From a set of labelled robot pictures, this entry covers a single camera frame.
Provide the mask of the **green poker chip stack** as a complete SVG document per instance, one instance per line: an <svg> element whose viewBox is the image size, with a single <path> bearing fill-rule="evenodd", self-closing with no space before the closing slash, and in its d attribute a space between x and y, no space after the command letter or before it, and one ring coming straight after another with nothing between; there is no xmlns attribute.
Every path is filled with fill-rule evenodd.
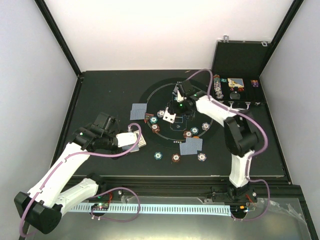
<svg viewBox="0 0 320 240"><path fill-rule="evenodd" d="M163 154L161 152L155 152L154 153L154 158L156 160L161 160L163 158Z"/></svg>

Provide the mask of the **green chips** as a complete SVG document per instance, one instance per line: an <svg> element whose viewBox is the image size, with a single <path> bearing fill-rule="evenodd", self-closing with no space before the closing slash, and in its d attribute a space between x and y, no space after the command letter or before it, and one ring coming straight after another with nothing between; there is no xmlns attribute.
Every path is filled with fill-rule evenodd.
<svg viewBox="0 0 320 240"><path fill-rule="evenodd" d="M158 122L158 118L155 117L155 116L152 116L150 119L149 119L149 122L151 125L153 124L156 124Z"/></svg>
<svg viewBox="0 0 320 240"><path fill-rule="evenodd" d="M190 131L192 132L193 135L196 135L196 134L198 134L199 129L198 129L197 127L192 127L192 128L190 129Z"/></svg>

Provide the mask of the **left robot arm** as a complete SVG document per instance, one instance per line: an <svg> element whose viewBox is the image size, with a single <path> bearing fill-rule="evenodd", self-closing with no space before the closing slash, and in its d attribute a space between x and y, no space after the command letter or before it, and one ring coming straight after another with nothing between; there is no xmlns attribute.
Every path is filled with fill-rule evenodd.
<svg viewBox="0 0 320 240"><path fill-rule="evenodd" d="M108 192L102 178L90 173L80 183L63 190L76 170L89 159L98 156L97 150L110 151L101 154L105 158L117 158L122 155L119 134L116 125L111 123L93 123L79 128L75 137L66 146L58 160L44 177L28 192L19 192L14 204L20 216L19 234L26 238L24 225L28 223L43 234L52 232L62 217L77 204L94 197L103 199Z"/></svg>

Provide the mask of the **triangular red dealer button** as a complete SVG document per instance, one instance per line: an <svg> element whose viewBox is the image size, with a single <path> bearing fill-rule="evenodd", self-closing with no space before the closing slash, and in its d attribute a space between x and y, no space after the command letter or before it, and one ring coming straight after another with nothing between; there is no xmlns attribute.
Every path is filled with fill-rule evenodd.
<svg viewBox="0 0 320 240"><path fill-rule="evenodd" d="M144 115L144 122L147 123L151 117L153 117L154 115L153 114L150 114L150 113L145 113Z"/></svg>

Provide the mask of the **dealt card bottom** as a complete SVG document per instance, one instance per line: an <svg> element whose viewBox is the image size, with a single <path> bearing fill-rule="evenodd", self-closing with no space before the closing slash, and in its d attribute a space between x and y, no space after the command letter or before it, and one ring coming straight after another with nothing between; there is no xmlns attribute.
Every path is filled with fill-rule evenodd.
<svg viewBox="0 0 320 240"><path fill-rule="evenodd" d="M186 146L191 150L201 151L203 148L203 139L196 137L187 137L185 140Z"/></svg>
<svg viewBox="0 0 320 240"><path fill-rule="evenodd" d="M197 146L193 143L180 143L179 151L181 156L196 155L198 153Z"/></svg>

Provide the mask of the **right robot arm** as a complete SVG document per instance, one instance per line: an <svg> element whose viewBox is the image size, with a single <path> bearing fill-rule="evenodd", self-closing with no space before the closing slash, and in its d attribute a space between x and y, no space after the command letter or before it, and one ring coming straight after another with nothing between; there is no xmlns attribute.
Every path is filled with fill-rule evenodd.
<svg viewBox="0 0 320 240"><path fill-rule="evenodd" d="M210 117L224 127L225 144L231 153L231 172L228 198L240 201L248 189L250 167L253 156L262 153L268 147L268 137L262 127L252 119L248 110L234 109L215 100L210 95L197 92L188 97L179 96L171 100L165 113L173 120L173 115L190 115L199 112Z"/></svg>

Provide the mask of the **red chips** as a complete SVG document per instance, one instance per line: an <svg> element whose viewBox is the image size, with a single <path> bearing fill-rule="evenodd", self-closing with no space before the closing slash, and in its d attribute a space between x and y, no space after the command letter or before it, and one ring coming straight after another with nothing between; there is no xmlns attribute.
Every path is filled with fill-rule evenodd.
<svg viewBox="0 0 320 240"><path fill-rule="evenodd" d="M151 125L151 129L153 133L158 133L160 131L160 127L156 123Z"/></svg>
<svg viewBox="0 0 320 240"><path fill-rule="evenodd" d="M184 138L191 138L192 136L193 136L193 133L190 130L186 130L186 131L183 132L183 137Z"/></svg>

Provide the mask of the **purple poker chip stack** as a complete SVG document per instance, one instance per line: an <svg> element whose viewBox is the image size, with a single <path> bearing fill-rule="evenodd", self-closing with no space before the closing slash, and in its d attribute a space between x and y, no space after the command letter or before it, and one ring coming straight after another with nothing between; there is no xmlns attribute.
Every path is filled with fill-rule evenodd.
<svg viewBox="0 0 320 240"><path fill-rule="evenodd" d="M197 158L198 158L199 161L204 162L207 159L207 156L204 153L199 153L197 155Z"/></svg>

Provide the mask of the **dealt card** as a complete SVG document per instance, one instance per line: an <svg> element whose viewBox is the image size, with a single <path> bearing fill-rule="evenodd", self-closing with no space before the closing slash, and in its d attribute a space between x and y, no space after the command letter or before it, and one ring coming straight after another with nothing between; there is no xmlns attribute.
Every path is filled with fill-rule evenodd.
<svg viewBox="0 0 320 240"><path fill-rule="evenodd" d="M187 137L185 140L186 146L191 150L201 151L203 148L203 139L196 137Z"/></svg>
<svg viewBox="0 0 320 240"><path fill-rule="evenodd" d="M181 156L196 155L198 153L197 146L193 143L180 143L179 151Z"/></svg>
<svg viewBox="0 0 320 240"><path fill-rule="evenodd" d="M147 104L146 103L133 103L131 107L132 111L147 111Z"/></svg>
<svg viewBox="0 0 320 240"><path fill-rule="evenodd" d="M143 109L133 109L130 111L130 120L144 120L146 111Z"/></svg>

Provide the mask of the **red poker chip stack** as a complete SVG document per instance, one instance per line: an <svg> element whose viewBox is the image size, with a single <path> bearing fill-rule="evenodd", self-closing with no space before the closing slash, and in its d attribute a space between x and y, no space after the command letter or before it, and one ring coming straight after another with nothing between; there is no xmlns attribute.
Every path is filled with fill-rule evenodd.
<svg viewBox="0 0 320 240"><path fill-rule="evenodd" d="M181 159L181 156L179 154L173 154L172 157L171 157L171 160L174 162L174 163L178 163Z"/></svg>

